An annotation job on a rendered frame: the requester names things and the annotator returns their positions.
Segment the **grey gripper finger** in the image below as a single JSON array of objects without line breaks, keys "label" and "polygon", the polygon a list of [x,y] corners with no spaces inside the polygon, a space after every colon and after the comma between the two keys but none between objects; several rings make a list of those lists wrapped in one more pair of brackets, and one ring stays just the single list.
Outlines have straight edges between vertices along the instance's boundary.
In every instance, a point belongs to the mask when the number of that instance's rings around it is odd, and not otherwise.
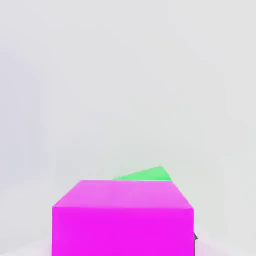
[{"label": "grey gripper finger", "polygon": [[208,244],[194,233],[194,256],[208,256]]}]

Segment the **small magenta cube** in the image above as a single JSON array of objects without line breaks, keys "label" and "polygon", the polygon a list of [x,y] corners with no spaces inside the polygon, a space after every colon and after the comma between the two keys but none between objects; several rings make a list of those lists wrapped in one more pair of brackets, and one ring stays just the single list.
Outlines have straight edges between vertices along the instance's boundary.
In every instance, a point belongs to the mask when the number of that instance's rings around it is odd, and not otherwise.
[{"label": "small magenta cube", "polygon": [[172,181],[82,180],[52,208],[52,256],[194,254],[194,209]]}]

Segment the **small green cube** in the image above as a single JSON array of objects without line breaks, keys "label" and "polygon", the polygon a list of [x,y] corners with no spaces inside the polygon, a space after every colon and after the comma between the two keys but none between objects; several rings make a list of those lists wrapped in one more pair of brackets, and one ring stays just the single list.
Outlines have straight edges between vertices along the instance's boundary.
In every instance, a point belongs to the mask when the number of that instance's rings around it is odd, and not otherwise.
[{"label": "small green cube", "polygon": [[146,170],[136,171],[124,176],[116,177],[114,180],[122,181],[171,181],[168,172],[162,166],[153,167]]}]

